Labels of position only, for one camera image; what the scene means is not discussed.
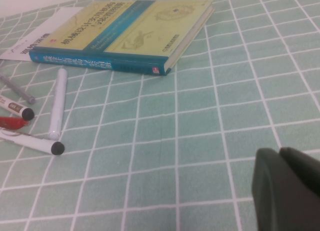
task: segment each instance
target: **white pen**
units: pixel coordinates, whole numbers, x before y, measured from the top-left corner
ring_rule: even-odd
[[[48,132],[48,137],[51,140],[58,140],[60,138],[62,120],[65,111],[67,80],[67,71],[64,68],[60,68],[56,79],[54,100],[51,111],[50,128]]]
[[[10,98],[7,98],[2,95],[0,95],[0,107],[4,108],[5,110],[8,110],[14,115],[20,116],[26,121],[30,121],[35,117],[35,113],[31,108],[16,103]]]
[[[61,142],[37,138],[6,128],[0,128],[0,138],[53,155],[61,155],[65,151],[65,146]]]

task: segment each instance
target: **white paper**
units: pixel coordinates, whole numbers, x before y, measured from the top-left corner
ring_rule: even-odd
[[[59,26],[64,24],[73,15],[79,12],[82,7],[62,7],[52,17],[34,29],[27,36],[23,37],[14,46],[0,55],[0,60],[31,61],[29,50],[45,36],[51,34]]]

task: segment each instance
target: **red pen cap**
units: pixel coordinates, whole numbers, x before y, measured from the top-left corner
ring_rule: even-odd
[[[0,117],[0,127],[8,130],[18,130],[28,124],[28,121],[20,117]]]

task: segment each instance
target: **book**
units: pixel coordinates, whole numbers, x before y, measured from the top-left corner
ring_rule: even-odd
[[[38,63],[167,75],[213,0],[93,2],[29,51]]]

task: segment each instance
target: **marker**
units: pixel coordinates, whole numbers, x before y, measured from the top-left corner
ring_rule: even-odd
[[[36,103],[35,97],[28,94],[26,91],[24,91],[22,88],[20,88],[18,85],[10,81],[6,76],[0,74],[0,80],[4,82],[9,88],[11,88],[17,95],[24,98],[28,103],[34,105]]]
[[[56,79],[54,100],[51,111],[50,128],[48,131],[48,137],[51,140],[58,140],[60,138],[62,120],[65,111],[67,79],[67,71],[64,68],[60,68]]]
[[[17,145],[26,146],[53,155],[61,155],[65,151],[65,146],[61,142],[37,138],[26,133],[12,131],[6,128],[0,128],[0,138],[12,141]]]
[[[19,117],[0,117],[0,127],[8,130],[18,130],[28,125],[29,122]]]
[[[35,117],[35,113],[31,108],[16,103],[15,101],[2,95],[0,95],[0,107],[10,111],[17,116],[20,116],[26,121],[30,121]]]

